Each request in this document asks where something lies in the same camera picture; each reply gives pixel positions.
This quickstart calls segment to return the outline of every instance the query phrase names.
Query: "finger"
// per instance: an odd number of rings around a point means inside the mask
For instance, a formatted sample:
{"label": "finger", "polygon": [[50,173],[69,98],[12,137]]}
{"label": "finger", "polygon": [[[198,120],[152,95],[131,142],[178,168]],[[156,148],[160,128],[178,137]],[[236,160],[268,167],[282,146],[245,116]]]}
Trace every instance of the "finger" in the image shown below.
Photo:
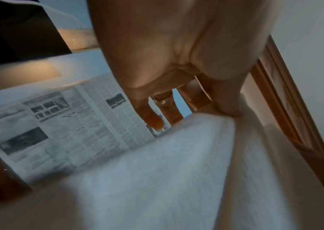
{"label": "finger", "polygon": [[175,125],[183,119],[174,102],[172,90],[155,95],[153,100],[171,125]]}
{"label": "finger", "polygon": [[240,116],[240,91],[246,76],[247,74],[242,74],[226,80],[214,80],[205,74],[199,74],[197,79],[220,112]]}
{"label": "finger", "polygon": [[197,79],[192,80],[188,84],[178,88],[179,93],[186,103],[192,107],[194,111],[212,103],[209,97],[201,88]]}
{"label": "finger", "polygon": [[145,123],[147,123],[155,130],[163,129],[163,120],[149,106],[148,98],[140,100],[130,99],[130,103],[133,106],[135,112]]}

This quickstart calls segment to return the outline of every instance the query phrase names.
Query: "black object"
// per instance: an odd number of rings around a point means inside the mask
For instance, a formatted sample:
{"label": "black object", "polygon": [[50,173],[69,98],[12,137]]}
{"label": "black object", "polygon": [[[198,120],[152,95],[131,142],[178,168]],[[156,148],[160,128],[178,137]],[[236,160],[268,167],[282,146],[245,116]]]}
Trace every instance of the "black object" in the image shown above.
{"label": "black object", "polygon": [[0,64],[70,53],[42,7],[0,2]]}

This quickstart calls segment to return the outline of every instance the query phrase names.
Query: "white blanket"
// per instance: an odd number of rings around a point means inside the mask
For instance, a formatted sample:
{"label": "white blanket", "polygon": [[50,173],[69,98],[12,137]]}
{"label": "white blanket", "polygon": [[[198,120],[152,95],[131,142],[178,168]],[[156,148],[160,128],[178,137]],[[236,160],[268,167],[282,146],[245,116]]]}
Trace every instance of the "white blanket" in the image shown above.
{"label": "white blanket", "polygon": [[248,108],[238,120],[193,114],[142,148],[0,210],[7,230],[215,228],[324,229],[323,186]]}

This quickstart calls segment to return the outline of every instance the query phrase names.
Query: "newspaper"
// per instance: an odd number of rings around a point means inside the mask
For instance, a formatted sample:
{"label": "newspaper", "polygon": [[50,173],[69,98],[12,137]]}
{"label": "newspaper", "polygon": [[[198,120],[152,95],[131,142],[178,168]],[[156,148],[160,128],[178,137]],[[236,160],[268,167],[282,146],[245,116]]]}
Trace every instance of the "newspaper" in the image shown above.
{"label": "newspaper", "polygon": [[[170,124],[159,108],[149,102]],[[134,111],[112,74],[0,107],[0,158],[32,185],[141,146],[161,132]]]}

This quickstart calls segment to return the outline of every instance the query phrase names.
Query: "white fabric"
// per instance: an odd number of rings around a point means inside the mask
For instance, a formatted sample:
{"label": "white fabric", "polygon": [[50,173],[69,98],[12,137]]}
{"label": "white fabric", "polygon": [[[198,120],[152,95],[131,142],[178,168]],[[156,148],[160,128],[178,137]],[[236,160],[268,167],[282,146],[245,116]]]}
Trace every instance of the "white fabric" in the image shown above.
{"label": "white fabric", "polygon": [[155,141],[0,210],[0,229],[324,229],[324,188],[250,109]]}

